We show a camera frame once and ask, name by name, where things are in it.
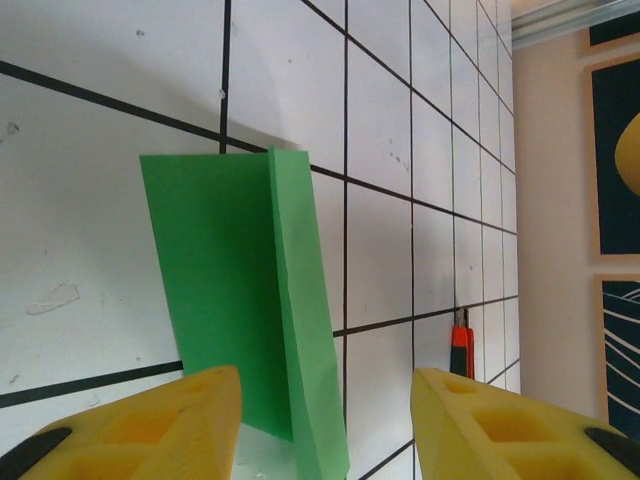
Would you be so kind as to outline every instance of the picture frame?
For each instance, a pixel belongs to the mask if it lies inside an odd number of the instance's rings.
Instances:
[[[640,12],[630,13],[582,31],[582,51],[585,55],[596,55],[607,50],[640,41]],[[594,36],[599,37],[596,43]]]
[[[587,139],[587,150],[588,150],[588,161],[590,162],[589,166],[589,203],[590,203],[590,212],[591,212],[591,250],[592,257],[596,260],[616,260],[616,261],[635,261],[640,262],[640,228],[633,229],[633,227],[628,227],[632,229],[633,235],[624,235],[624,231],[616,232],[613,231],[615,229],[623,229],[623,223],[617,221],[616,218],[609,218],[607,215],[610,215],[610,212],[606,209],[603,209],[601,204],[604,202],[604,199],[618,199],[620,196],[620,192],[623,192],[621,199],[619,201],[628,201],[628,205],[624,205],[625,214],[629,211],[633,213],[633,219],[638,219],[639,222],[637,225],[640,225],[640,196],[638,195],[629,195],[629,192],[626,192],[627,187],[624,185],[623,181],[620,178],[614,178],[615,175],[608,174],[611,177],[611,181],[615,184],[611,188],[607,187],[610,193],[607,196],[606,189],[603,189],[602,183],[602,174],[601,172],[608,169],[611,170],[611,165],[615,168],[615,159],[614,159],[614,150],[608,148],[606,150],[606,155],[599,156],[597,142],[600,141],[600,144],[609,143],[611,144],[612,138],[605,138],[606,142],[603,141],[601,132],[599,133],[599,129],[604,125],[607,129],[612,125],[615,125],[619,132],[606,132],[606,135],[612,137],[612,135],[619,135],[624,130],[625,126],[623,125],[621,128],[618,124],[621,122],[611,122],[605,119],[602,120],[601,115],[599,119],[596,118],[596,109],[598,108],[598,104],[606,104],[611,105],[612,102],[609,102],[607,98],[594,98],[594,74],[599,74],[600,72],[606,71],[611,73],[611,78],[620,77],[616,75],[616,69],[620,66],[624,66],[625,68],[631,65],[633,69],[637,69],[640,71],[640,52],[636,52],[631,55],[625,55],[622,57],[614,58],[611,60],[607,60],[604,62],[596,63],[593,65],[588,65],[584,70],[584,93],[585,93],[585,128],[586,128],[586,139]],[[615,96],[615,100],[617,102],[624,102],[624,98],[619,98],[621,95],[629,95],[634,99],[633,108],[637,108],[637,112],[640,113],[640,82],[629,80],[628,88],[621,89],[618,85],[620,83],[620,79],[615,80],[615,84],[612,84],[611,91],[612,96]],[[627,124],[627,119],[625,118],[622,123]],[[603,231],[603,221],[605,221],[605,228]],[[620,238],[624,238],[627,243],[631,242],[637,247],[635,249],[627,249],[624,247],[620,248],[612,248],[610,241],[603,242],[603,237],[607,236],[618,236]]]
[[[599,274],[594,284],[601,419],[640,441],[640,274]]]

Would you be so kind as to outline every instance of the beige wall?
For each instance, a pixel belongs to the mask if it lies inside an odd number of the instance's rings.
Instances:
[[[640,42],[581,55],[571,34],[514,54],[522,392],[599,415],[595,273],[640,262],[591,256],[583,69],[640,51]]]

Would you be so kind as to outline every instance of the grid pattern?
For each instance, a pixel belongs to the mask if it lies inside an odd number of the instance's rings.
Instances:
[[[20,341],[0,345],[12,358],[2,358],[9,376],[0,387],[3,420],[37,411],[35,419],[45,424],[179,375],[137,156],[259,152],[270,145],[308,150],[313,163],[349,478],[421,478],[409,416],[411,373],[448,369],[455,305],[471,307],[478,378],[519,390],[507,0],[201,0],[191,13],[161,12],[153,2],[135,8],[95,2],[92,16],[113,20],[111,31],[95,21],[87,26],[75,3],[40,0],[40,12],[2,7],[15,26],[0,33],[6,40],[0,91],[11,97],[0,100],[8,115],[0,113],[0,121],[21,125],[16,148],[49,174],[39,180],[54,183],[49,196],[24,198],[35,187],[20,182],[32,177],[17,170],[24,155],[5,141],[0,156],[10,160],[3,167],[9,169],[0,173],[15,188],[2,184],[8,193],[1,198],[17,195],[33,208],[17,208],[15,216],[9,209],[3,224],[37,216],[43,203],[56,201],[56,188],[81,190],[57,205],[72,213],[63,215],[69,222],[63,226],[84,221],[87,227],[73,227],[82,240],[74,246],[104,248],[95,271],[86,273],[82,262],[49,264],[68,253],[60,242],[24,246],[36,227],[12,229],[9,246],[0,247],[3,259],[33,259],[38,251],[37,261],[10,263],[0,277],[10,304],[0,322],[18,318],[36,287],[57,278],[44,278],[45,270],[58,268],[65,281],[77,283],[73,272],[82,267],[88,284],[79,284],[81,301],[58,310],[67,309],[68,317],[48,320],[62,322],[56,328],[50,323],[38,334],[27,322],[9,322]],[[65,21],[78,20],[90,40],[43,35],[35,40],[43,57],[34,57],[21,32],[47,9],[54,20],[56,11]],[[182,27],[159,39],[167,22]],[[113,52],[127,61],[116,62]],[[18,140],[40,147],[28,150]],[[95,161],[86,160],[92,155]],[[71,179],[60,180],[52,168]],[[27,193],[20,197],[18,188]],[[114,191],[121,201],[112,200]],[[46,240],[51,228],[36,229],[35,237]],[[118,238],[98,240],[107,229]],[[109,263],[123,269],[132,263],[131,284],[110,278]],[[41,281],[25,275],[29,268]],[[97,311],[101,322],[85,328],[84,319]],[[145,336],[149,330],[156,333]],[[69,331],[82,348],[68,341],[45,345]],[[116,346],[104,346],[105,339]],[[16,427],[10,440],[29,433]]]

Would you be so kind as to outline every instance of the green foam board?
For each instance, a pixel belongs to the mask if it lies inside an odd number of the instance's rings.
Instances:
[[[348,454],[308,156],[140,158],[185,374],[236,365],[243,422],[294,443],[298,477]]]

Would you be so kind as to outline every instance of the white surface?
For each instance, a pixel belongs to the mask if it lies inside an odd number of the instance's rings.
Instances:
[[[349,44],[349,176],[411,191],[409,89]]]
[[[223,16],[224,0],[2,2],[0,59],[217,131]]]
[[[511,365],[520,358],[520,325],[518,322],[518,299],[504,302],[505,362]]]
[[[347,327],[410,316],[411,205],[355,185],[348,202]]]
[[[504,362],[504,302],[484,306],[484,374],[489,381],[506,367]]]
[[[476,380],[486,381],[484,375],[484,308],[475,307],[469,310],[469,326],[473,329],[475,349]]]
[[[0,77],[0,393],[178,359],[138,156],[218,144]],[[80,298],[27,315],[61,283]]]
[[[455,229],[458,305],[482,302],[482,227],[456,218]]]
[[[475,4],[475,1],[451,2],[451,33],[477,65],[478,25]]]
[[[0,408],[0,456],[41,428],[91,408],[182,378],[181,372],[165,373],[60,397]]]
[[[476,140],[478,119],[478,70],[455,43],[451,45],[453,120]]]
[[[416,320],[416,368],[449,370],[453,313]]]
[[[487,301],[503,298],[502,232],[494,228],[482,227],[482,245],[484,299]]]
[[[413,95],[413,196],[452,209],[451,123]]]
[[[464,133],[453,129],[454,211],[480,220],[480,147]]]
[[[507,390],[513,393],[520,393],[520,362],[507,370],[506,376]]]
[[[313,4],[344,27],[344,0],[313,0]]]
[[[411,440],[411,324],[356,333],[347,342],[351,480]]]
[[[311,174],[311,178],[320,230],[320,248],[329,297],[331,326],[335,331],[342,329],[344,318],[342,311],[344,183],[315,172]]]
[[[453,307],[453,220],[415,205],[413,210],[415,313]]]
[[[413,86],[447,115],[451,114],[449,35],[423,2],[411,2]]]
[[[518,252],[516,237],[510,233],[503,234],[504,253],[504,296],[518,294]]]
[[[344,37],[299,0],[232,6],[229,135],[342,172]]]
[[[500,43],[498,45],[498,76],[500,77],[500,98],[513,111],[513,71],[511,57]]]
[[[498,90],[498,34],[490,17],[478,10],[478,64],[493,88]]]
[[[349,0],[349,34],[409,80],[409,0]]]
[[[516,219],[516,176],[502,168],[502,226],[511,231],[518,230]]]
[[[480,142],[496,158],[500,157],[500,100],[480,77]]]
[[[408,447],[396,458],[375,473],[372,480],[397,480],[399,478],[413,478],[413,449]]]
[[[502,179],[500,163],[484,150],[480,152],[482,162],[482,221],[497,227],[502,226]]]
[[[491,23],[495,25],[496,15],[497,15],[496,0],[480,0],[480,3],[484,7],[484,10],[486,11],[487,15],[489,15],[489,19],[491,20]]]
[[[513,116],[500,104],[500,160],[511,170],[516,168],[513,143]]]

